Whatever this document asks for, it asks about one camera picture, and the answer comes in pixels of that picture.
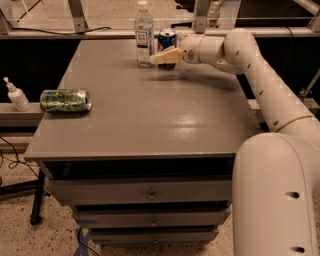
floor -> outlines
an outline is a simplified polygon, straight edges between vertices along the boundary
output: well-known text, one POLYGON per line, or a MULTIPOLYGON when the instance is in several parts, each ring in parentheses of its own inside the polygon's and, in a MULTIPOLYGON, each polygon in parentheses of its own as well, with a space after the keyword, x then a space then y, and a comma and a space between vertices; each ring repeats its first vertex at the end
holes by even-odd
MULTIPOLYGON (((23 162, 23 151, 30 138, 6 138, 19 150, 19 161, 23 162)), ((16 155, 0 143, 3 149, 3 164, 0 168, 2 185, 16 184, 19 182, 36 179, 30 168, 18 164, 16 155)), ((38 173, 35 163, 29 163, 31 168, 38 173)), ((15 197, 0 198, 0 255, 1 256, 89 256, 94 255, 78 243, 77 232, 79 226, 72 218, 71 209, 61 206, 53 196, 46 191, 43 193, 40 224, 32 226, 30 215, 34 195, 32 193, 18 194, 15 197)), ((314 196, 315 220, 317 236, 320 244, 320 194, 314 196)), ((232 215, 225 223, 219 226, 219 234, 209 243, 167 243, 150 245, 117 245, 100 246, 94 244, 88 237, 87 230, 83 230, 80 240, 95 250, 100 256, 233 256, 232 215)))
MULTIPOLYGON (((14 17, 20 17, 24 14, 26 7, 29 8, 35 4, 36 0, 16 0, 13 1, 15 8, 14 17)), ((127 15, 129 21, 123 21, 128 28, 135 17, 135 2, 132 0, 82 0, 85 15, 90 17, 89 27, 104 25, 119 25, 123 19, 121 15, 127 15)), ((155 19, 159 21, 164 19, 162 14, 168 14, 175 20, 188 20, 192 15, 185 11, 177 12, 173 0, 149 0, 150 12, 155 19)), ((26 18, 20 21, 23 26, 37 28, 72 28, 70 13, 68 11, 66 0, 43 0, 40 5, 30 11, 26 18)), ((19 158, 23 161, 23 152, 30 138, 12 139, 14 145, 19 149, 19 158)), ((2 186, 15 184, 18 182, 36 179, 29 167, 18 164, 14 166, 12 160, 16 161, 15 155, 10 146, 0 143, 0 149, 5 150, 3 164, 0 168, 0 177, 2 186)), ((32 164, 35 172, 38 168, 32 164)), ((61 206, 54 197, 44 193, 43 204, 40 215, 42 222, 39 225, 30 224, 30 215, 33 204, 33 195, 30 193, 20 194, 13 198, 1 198, 0 200, 0 255, 1 256, 69 256, 69 255, 94 255, 89 253, 86 248, 80 246, 77 240, 77 231, 79 226, 72 218, 69 207, 61 206)), ((318 237, 320 238, 320 196, 314 197, 314 207, 316 213, 316 223, 318 237)), ((92 241, 88 241, 88 246, 95 250, 99 255, 184 255, 184 256, 232 256, 232 216, 226 220, 224 225, 219 227, 220 233, 214 241, 210 243, 186 243, 186 244, 151 244, 151 245, 119 245, 119 246, 99 246, 92 241)), ((80 239, 87 241, 86 230, 80 239)))

green soda can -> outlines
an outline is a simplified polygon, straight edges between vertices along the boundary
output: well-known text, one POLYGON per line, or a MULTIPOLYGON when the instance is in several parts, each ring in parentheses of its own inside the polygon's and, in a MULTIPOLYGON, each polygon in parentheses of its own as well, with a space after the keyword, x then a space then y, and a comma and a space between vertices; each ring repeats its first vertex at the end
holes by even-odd
POLYGON ((44 90, 40 96, 40 107, 45 112, 85 112, 91 109, 91 100, 86 90, 44 90))

chair leg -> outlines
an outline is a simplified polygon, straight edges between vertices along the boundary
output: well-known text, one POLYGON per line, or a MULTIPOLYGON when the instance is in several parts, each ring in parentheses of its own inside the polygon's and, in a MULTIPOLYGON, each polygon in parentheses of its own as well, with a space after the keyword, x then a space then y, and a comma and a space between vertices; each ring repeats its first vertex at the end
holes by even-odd
POLYGON ((40 170, 39 171, 39 177, 38 177, 38 183, 35 190, 34 200, 33 200, 33 207, 32 207, 32 213, 31 213, 31 225, 39 224, 42 220, 40 217, 40 207, 42 202, 42 193, 43 193, 43 185, 44 185, 44 174, 40 170))

blue can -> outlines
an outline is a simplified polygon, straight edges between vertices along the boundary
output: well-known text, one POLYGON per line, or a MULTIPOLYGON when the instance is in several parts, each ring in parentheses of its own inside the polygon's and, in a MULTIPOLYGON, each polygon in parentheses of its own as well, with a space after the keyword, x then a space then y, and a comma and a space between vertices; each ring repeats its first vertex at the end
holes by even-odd
MULTIPOLYGON (((160 31, 158 36, 158 52, 161 52, 170 46, 177 47, 177 34, 173 29, 165 28, 160 31)), ((175 63, 166 63, 159 64, 158 67, 163 70, 171 70, 175 65, 175 63)))

table top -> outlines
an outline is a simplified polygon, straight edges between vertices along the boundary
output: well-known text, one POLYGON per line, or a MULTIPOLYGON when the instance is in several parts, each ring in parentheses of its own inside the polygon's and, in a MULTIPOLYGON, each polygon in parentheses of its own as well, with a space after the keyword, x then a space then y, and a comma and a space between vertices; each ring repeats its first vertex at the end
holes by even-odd
POLYGON ((28 160, 234 156, 257 133, 234 75, 200 64, 137 65, 134 40, 81 41, 59 88, 86 88, 87 113, 46 113, 28 160))

